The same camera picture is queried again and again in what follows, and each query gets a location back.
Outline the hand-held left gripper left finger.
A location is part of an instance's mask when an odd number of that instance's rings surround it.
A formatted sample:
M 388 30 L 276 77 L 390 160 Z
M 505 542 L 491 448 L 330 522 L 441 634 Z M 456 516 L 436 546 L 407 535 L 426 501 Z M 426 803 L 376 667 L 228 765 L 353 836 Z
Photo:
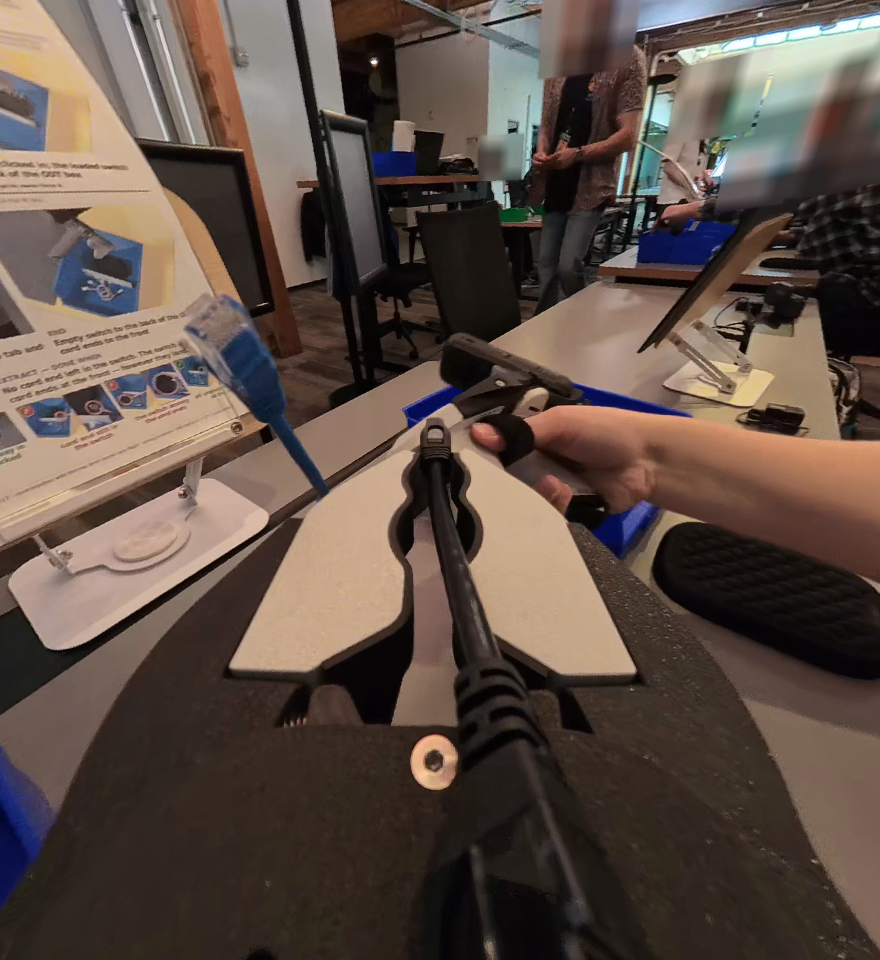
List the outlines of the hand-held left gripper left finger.
M 400 526 L 416 459 L 394 453 L 308 512 L 230 661 L 233 676 L 313 681 L 407 623 L 413 578 Z

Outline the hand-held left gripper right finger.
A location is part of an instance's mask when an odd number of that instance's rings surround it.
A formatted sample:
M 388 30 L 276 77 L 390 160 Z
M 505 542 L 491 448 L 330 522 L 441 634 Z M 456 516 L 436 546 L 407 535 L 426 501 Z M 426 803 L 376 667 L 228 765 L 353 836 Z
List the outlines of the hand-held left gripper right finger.
M 470 573 L 503 650 L 554 685 L 631 683 L 637 666 L 562 515 L 492 455 L 464 447 L 456 461 Z

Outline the person's right forearm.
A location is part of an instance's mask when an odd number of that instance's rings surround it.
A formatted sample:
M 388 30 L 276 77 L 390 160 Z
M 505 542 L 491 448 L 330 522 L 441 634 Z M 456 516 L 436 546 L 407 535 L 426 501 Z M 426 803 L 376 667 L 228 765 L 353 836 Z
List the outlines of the person's right forearm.
M 641 435 L 658 506 L 880 584 L 880 441 L 666 416 L 645 420 Z

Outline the person's right hand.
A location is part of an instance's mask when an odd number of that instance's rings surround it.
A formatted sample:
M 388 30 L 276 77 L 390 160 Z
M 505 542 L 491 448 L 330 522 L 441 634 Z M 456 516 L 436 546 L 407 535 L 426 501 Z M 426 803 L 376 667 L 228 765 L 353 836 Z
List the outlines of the person's right hand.
M 555 407 L 528 417 L 535 450 L 603 498 L 617 514 L 649 498 L 658 480 L 658 447 L 671 417 L 610 408 Z

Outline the black office chair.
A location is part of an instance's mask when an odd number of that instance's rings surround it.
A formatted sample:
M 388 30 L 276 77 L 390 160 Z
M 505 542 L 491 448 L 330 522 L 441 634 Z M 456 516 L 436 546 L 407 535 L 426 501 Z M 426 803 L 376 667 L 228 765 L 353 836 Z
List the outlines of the black office chair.
M 417 226 L 444 333 L 494 342 L 521 324 L 506 244 L 493 201 L 420 211 Z

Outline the white stand base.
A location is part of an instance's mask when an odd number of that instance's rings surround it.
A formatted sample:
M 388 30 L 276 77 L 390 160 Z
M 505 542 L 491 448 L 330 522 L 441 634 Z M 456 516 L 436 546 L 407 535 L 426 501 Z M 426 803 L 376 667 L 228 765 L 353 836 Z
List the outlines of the white stand base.
M 17 606 L 48 650 L 91 642 L 262 532 L 268 513 L 201 478 L 59 548 L 42 547 L 9 579 Z

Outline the black textured pad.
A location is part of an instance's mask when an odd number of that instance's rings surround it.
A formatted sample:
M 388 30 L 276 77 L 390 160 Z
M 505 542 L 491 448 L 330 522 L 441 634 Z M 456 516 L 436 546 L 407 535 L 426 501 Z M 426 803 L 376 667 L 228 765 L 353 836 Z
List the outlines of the black textured pad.
M 880 680 L 880 593 L 853 573 L 697 522 L 664 535 L 651 572 L 698 618 L 831 674 Z

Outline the small black clip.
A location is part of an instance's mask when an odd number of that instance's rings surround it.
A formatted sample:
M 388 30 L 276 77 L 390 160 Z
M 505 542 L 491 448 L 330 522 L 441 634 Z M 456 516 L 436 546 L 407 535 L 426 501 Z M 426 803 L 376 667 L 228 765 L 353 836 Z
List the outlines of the small black clip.
M 783 436 L 796 437 L 806 434 L 806 411 L 800 407 L 768 403 L 753 407 L 736 418 L 736 422 L 749 429 Z

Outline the black pole with round top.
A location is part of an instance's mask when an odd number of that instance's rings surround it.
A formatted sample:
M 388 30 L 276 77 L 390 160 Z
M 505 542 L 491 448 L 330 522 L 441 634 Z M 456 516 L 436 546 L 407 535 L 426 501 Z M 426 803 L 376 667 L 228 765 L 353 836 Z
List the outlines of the black pole with round top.
M 343 327 L 348 345 L 348 360 L 350 361 L 352 372 L 352 381 L 348 385 L 334 390 L 328 397 L 330 408 L 335 409 L 360 397 L 363 393 L 374 388 L 376 383 L 375 380 L 370 381 L 367 378 L 362 367 L 350 296 L 351 286 L 343 270 L 346 266 L 345 255 L 333 205 L 331 190 L 333 184 L 328 163 L 326 139 L 322 129 L 321 112 L 314 87 L 308 44 L 302 21 L 301 5 L 298 1 L 287 1 L 286 6 L 316 166 L 317 188 L 321 196 L 321 203 L 325 215 L 326 236 L 329 241 L 328 275 L 330 290 L 341 309 Z

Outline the printed instruction poster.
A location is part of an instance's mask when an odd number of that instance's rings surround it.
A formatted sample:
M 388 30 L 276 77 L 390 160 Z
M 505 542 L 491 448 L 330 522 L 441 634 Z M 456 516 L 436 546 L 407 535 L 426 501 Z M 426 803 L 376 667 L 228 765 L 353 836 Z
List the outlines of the printed instruction poster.
M 182 376 L 210 292 L 169 198 L 38 2 L 0 2 L 0 525 L 242 406 Z

